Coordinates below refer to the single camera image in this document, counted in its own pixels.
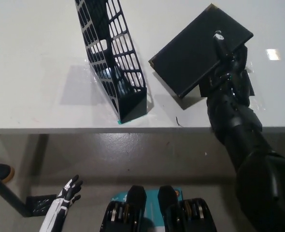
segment concrete floor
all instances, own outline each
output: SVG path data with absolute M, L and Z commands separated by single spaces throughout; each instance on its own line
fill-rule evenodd
M 285 134 L 265 135 L 285 156 Z M 0 162 L 15 167 L 8 184 L 19 197 L 57 194 L 75 174 L 82 198 L 70 209 L 64 232 L 97 232 L 111 197 L 131 185 L 170 184 L 184 198 L 203 197 L 219 232 L 253 232 L 233 193 L 234 170 L 225 149 L 205 134 L 1 135 Z M 37 232 L 43 217 L 22 218 L 0 197 L 0 232 Z

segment black magazine file holder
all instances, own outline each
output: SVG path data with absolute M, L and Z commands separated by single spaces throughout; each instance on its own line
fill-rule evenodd
M 147 113 L 147 88 L 119 0 L 75 0 L 90 65 L 125 123 Z

